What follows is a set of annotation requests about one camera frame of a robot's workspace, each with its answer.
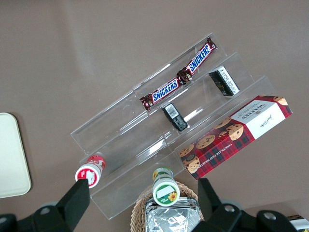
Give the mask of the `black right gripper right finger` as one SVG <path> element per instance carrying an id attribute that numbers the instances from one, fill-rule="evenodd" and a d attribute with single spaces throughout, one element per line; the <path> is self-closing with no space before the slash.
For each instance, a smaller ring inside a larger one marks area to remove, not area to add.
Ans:
<path id="1" fill-rule="evenodd" d="M 295 232 L 286 216 L 262 210 L 255 217 L 231 203 L 222 203 L 208 179 L 198 180 L 198 203 L 204 220 L 198 232 Z"/>

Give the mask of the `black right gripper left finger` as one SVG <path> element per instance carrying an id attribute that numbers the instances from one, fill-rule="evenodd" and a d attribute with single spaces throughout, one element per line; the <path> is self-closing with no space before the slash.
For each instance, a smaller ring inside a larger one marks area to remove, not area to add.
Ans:
<path id="1" fill-rule="evenodd" d="M 55 204 L 45 205 L 17 220 L 14 214 L 0 216 L 2 232 L 72 232 L 90 204 L 88 181 L 78 180 Z"/>

